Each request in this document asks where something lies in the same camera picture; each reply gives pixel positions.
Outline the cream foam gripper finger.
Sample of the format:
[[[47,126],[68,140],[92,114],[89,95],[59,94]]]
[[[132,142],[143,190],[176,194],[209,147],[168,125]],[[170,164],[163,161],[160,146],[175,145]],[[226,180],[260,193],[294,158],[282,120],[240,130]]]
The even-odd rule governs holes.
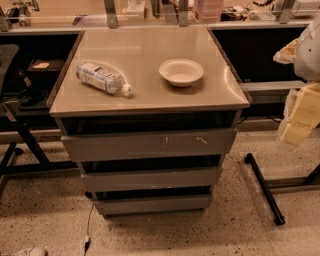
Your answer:
[[[279,140],[298,145],[320,124],[320,84],[300,90],[291,89],[286,98],[284,119],[279,126]]]

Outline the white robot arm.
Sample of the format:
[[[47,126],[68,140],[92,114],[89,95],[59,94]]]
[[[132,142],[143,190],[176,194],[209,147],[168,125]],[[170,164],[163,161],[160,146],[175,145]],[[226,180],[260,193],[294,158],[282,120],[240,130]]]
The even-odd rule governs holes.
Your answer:
[[[320,123],[320,16],[316,16],[300,37],[274,56],[281,64],[293,64],[295,74],[307,81],[298,91],[291,89],[280,123],[279,140],[298,145]]]

